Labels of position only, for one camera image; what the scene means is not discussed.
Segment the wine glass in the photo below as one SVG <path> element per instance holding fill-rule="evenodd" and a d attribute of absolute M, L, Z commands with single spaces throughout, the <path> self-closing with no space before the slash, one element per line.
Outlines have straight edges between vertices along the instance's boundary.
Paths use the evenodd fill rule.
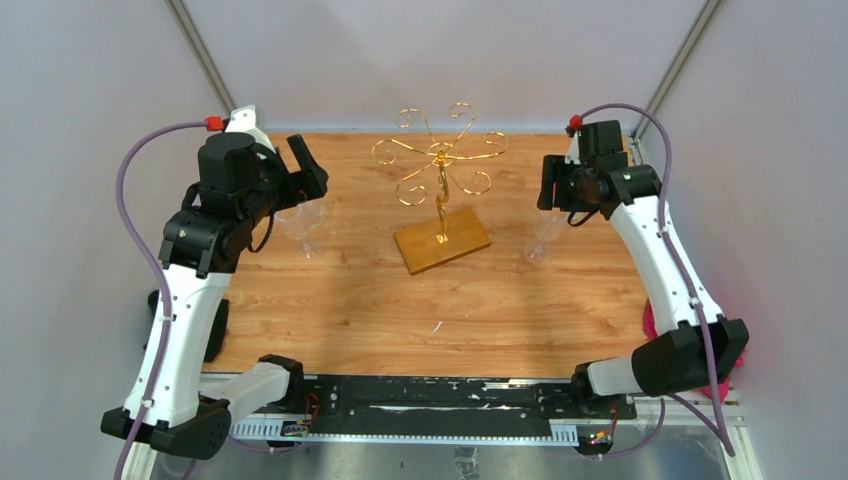
<path fill-rule="evenodd" d="M 566 215 L 561 210 L 539 210 L 533 224 L 533 237 L 524 245 L 524 257 L 536 264 L 548 261 L 552 243 L 561 235 L 565 221 Z"/>
<path fill-rule="evenodd" d="M 275 222 L 283 234 L 298 242 L 299 254 L 307 259 L 313 259 L 319 253 L 319 246 L 310 239 L 310 234 L 317 228 L 311 228 L 303 212 L 303 204 L 290 209 L 279 210 L 274 214 Z"/>
<path fill-rule="evenodd" d="M 318 198 L 305 202 L 303 212 L 311 228 L 320 227 L 325 221 L 325 199 Z"/>

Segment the gold wire glass rack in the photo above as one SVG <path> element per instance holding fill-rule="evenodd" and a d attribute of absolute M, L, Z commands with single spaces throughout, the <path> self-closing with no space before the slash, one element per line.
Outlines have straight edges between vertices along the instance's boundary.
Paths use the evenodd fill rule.
<path fill-rule="evenodd" d="M 437 185 L 439 187 L 439 193 L 435 197 L 436 209 L 438 218 L 442 222 L 445 222 L 445 217 L 448 213 L 447 203 L 450 200 L 450 183 L 453 183 L 465 194 L 472 196 L 483 195 L 492 187 L 492 179 L 490 175 L 484 171 L 478 170 L 472 174 L 474 189 L 466 188 L 454 178 L 450 172 L 450 167 L 459 161 L 488 160 L 502 156 L 509 149 L 510 141 L 505 133 L 500 131 L 490 131 L 483 136 L 483 142 L 487 147 L 493 148 L 493 151 L 489 153 L 461 155 L 458 150 L 458 145 L 467 136 L 467 133 L 474 125 L 477 116 L 477 110 L 475 107 L 467 102 L 456 102 L 448 107 L 448 116 L 450 119 L 457 120 L 464 118 L 466 121 L 465 126 L 451 141 L 437 141 L 429 119 L 426 114 L 418 108 L 410 107 L 400 110 L 395 117 L 395 124 L 400 129 L 410 129 L 415 123 L 415 116 L 419 117 L 423 122 L 425 131 L 430 140 L 430 145 L 427 149 L 413 147 L 412 145 L 398 139 L 385 138 L 377 141 L 371 147 L 371 158 L 379 165 L 392 165 L 398 158 L 398 156 L 393 152 L 393 148 L 395 147 L 400 148 L 405 153 L 413 153 L 423 156 L 427 160 L 426 164 L 412 173 L 407 174 L 398 181 L 396 187 L 396 198 L 404 206 L 418 206 L 423 203 L 428 198 L 428 191 L 424 185 L 413 185 L 407 190 L 407 193 L 421 193 L 421 198 L 415 201 L 410 201 L 404 198 L 401 186 L 409 180 L 418 177 L 428 169 L 435 168 L 438 173 Z"/>

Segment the wooden rack base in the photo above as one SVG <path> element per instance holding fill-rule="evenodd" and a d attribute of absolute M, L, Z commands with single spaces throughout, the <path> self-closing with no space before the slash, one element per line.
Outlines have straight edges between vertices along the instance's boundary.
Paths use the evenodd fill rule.
<path fill-rule="evenodd" d="M 471 207 L 413 224 L 394 233 L 408 272 L 417 275 L 491 246 L 490 237 Z"/>

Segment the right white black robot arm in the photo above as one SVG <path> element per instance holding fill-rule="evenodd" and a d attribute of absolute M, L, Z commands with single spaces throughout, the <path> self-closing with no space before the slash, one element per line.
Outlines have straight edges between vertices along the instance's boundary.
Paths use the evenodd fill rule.
<path fill-rule="evenodd" d="M 648 295 L 655 337 L 620 357 L 575 369 L 571 403 L 596 417 L 611 397 L 652 397 L 722 386 L 737 366 L 749 331 L 728 318 L 694 272 L 661 197 L 650 165 L 633 165 L 616 120 L 586 123 L 573 117 L 565 155 L 543 159 L 540 210 L 600 214 L 624 242 Z"/>

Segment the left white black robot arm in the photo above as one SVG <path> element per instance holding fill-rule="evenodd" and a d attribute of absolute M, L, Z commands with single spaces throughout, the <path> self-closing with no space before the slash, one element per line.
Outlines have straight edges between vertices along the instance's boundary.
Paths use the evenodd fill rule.
<path fill-rule="evenodd" d="M 303 366 L 279 355 L 264 355 L 213 387 L 199 384 L 240 257 L 261 248 L 255 227 L 327 192 L 328 174 L 303 137 L 287 142 L 299 166 L 294 172 L 276 148 L 248 133 L 217 133 L 200 147 L 199 179 L 166 223 L 153 263 L 159 303 L 138 379 L 124 404 L 103 415 L 105 434 L 208 460 L 233 424 L 256 410 L 273 404 L 293 413 L 304 405 Z"/>

